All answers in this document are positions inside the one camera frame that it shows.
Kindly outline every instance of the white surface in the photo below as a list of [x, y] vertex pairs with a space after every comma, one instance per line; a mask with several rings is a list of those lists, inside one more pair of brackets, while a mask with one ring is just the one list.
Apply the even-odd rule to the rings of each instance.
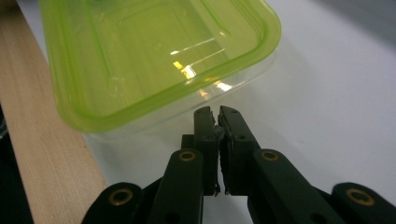
[[[330, 192], [337, 183], [356, 182], [396, 204], [396, 2], [267, 2], [283, 29], [274, 64], [245, 88], [212, 102], [212, 109], [241, 111], [261, 146], [284, 153], [313, 186]], [[44, 46], [36, 2], [19, 3]], [[128, 181], [141, 185], [155, 180], [181, 135], [192, 133], [191, 117], [129, 139], [140, 150], [112, 160], [132, 156], [131, 171], [106, 167], [102, 156], [111, 148], [96, 151], [104, 174], [129, 172]], [[205, 199], [204, 223], [249, 222], [244, 198]]]

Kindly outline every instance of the black object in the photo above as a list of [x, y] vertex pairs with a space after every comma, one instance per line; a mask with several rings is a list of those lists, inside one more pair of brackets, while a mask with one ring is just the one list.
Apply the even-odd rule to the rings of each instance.
[[261, 149], [239, 111], [222, 106], [194, 113], [162, 179], [145, 189], [119, 183], [93, 203], [83, 223], [201, 223], [204, 195], [247, 196], [254, 223], [396, 223], [396, 208], [371, 189], [343, 183], [332, 195], [312, 187], [280, 152]]
[[0, 223], [34, 223], [1, 106]]

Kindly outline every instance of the green lid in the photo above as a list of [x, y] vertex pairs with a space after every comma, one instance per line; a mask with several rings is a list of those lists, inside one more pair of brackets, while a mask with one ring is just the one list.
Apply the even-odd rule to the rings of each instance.
[[121, 126], [276, 48], [262, 0], [40, 0], [56, 103], [83, 132]]

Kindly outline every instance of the plastic container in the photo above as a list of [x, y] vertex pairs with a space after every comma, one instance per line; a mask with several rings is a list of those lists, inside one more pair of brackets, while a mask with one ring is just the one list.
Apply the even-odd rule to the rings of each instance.
[[142, 134], [153, 142], [170, 118], [261, 75], [280, 38], [262, 0], [39, 4], [58, 111], [110, 183], [128, 178]]

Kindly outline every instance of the wooden plank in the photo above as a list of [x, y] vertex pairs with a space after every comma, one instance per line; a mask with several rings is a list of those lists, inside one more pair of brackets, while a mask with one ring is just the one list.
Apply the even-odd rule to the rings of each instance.
[[0, 102], [35, 223], [79, 223], [106, 183], [59, 118], [50, 71], [20, 9], [0, 12]]

